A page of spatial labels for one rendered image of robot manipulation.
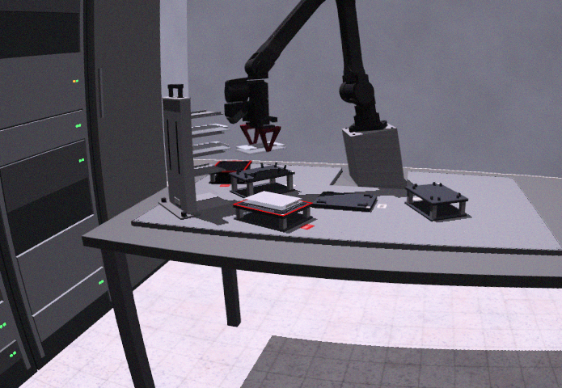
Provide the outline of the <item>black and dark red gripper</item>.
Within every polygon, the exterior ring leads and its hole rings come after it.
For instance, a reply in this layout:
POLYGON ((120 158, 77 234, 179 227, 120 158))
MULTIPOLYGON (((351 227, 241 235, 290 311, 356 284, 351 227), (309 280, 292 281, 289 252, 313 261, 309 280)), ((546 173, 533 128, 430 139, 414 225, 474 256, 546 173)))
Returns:
POLYGON ((242 129, 242 131, 243 131, 243 133, 244 133, 245 137, 247 138, 250 145, 257 143, 258 137, 259 137, 259 134, 260 134, 260 137, 261 137, 261 140, 264 144, 264 148, 265 148, 266 152, 270 152, 272 150, 274 141, 276 140, 277 135, 281 130, 281 127, 270 124, 270 121, 277 122, 277 117, 269 116, 268 99, 266 99, 266 102, 265 102, 265 100, 261 100, 261 102, 263 102, 263 101, 264 101, 265 118, 255 119, 255 120, 249 119, 249 118, 243 118, 243 121, 249 121, 249 122, 246 122, 246 124, 240 125, 240 128, 242 129), (268 120, 268 121, 266 121, 266 120, 268 120), (267 125, 267 124, 270 124, 270 125, 267 125), (253 143, 252 143, 252 140, 251 140, 251 138, 249 136, 249 133, 247 131, 248 129, 255 129, 255 136, 254 136, 253 143), (271 132, 273 132, 273 136, 272 136, 272 139, 271 139, 270 144, 268 146, 265 134, 271 133, 271 132))

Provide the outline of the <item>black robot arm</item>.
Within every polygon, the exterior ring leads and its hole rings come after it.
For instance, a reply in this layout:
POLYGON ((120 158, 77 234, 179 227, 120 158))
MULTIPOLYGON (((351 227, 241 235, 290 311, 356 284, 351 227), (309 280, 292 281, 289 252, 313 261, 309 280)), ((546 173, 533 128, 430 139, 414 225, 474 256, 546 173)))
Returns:
MULTIPOLYGON (((241 118, 265 118, 264 101, 261 100, 268 99, 268 84, 264 80, 253 79, 268 78, 268 72, 283 49, 324 1, 326 0, 301 0, 246 62, 244 68, 247 78, 225 82, 225 116, 231 124, 237 123, 241 118), (248 98, 259 102, 242 103, 248 98)), ((343 83, 339 92, 344 101, 356 104, 354 107, 357 112, 354 116, 355 123, 349 126, 349 132, 385 129, 387 121, 380 120, 379 113, 376 112, 374 88, 362 63, 355 0, 336 0, 336 6, 344 58, 343 83)))

